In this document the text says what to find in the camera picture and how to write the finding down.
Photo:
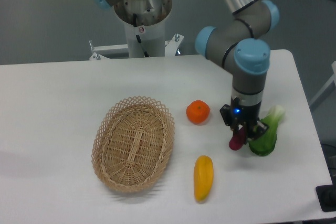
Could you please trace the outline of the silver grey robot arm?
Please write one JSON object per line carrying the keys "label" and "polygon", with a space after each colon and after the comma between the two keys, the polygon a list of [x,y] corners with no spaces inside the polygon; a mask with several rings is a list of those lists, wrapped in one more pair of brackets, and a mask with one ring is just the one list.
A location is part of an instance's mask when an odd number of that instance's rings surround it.
{"label": "silver grey robot arm", "polygon": [[[130,28],[131,58],[164,55],[165,42],[149,29],[168,17],[171,0],[94,0],[101,8],[113,7]],[[269,46],[260,37],[279,22],[277,6],[268,0],[225,0],[234,21],[226,29],[205,27],[195,40],[196,51],[233,76],[230,104],[220,113],[233,131],[230,147],[239,149],[269,132],[259,110],[270,64]]]}

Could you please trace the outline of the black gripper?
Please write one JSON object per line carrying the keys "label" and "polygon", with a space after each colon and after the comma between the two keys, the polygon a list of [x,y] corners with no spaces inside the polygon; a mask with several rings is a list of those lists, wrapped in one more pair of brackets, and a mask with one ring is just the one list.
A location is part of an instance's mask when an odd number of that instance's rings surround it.
{"label": "black gripper", "polygon": [[230,105],[224,104],[219,110],[226,126],[229,126],[233,132],[237,132],[239,125],[246,124],[245,139],[246,143],[258,140],[262,137],[269,125],[259,120],[259,111],[261,102],[252,105],[240,104],[240,99],[231,99]]}

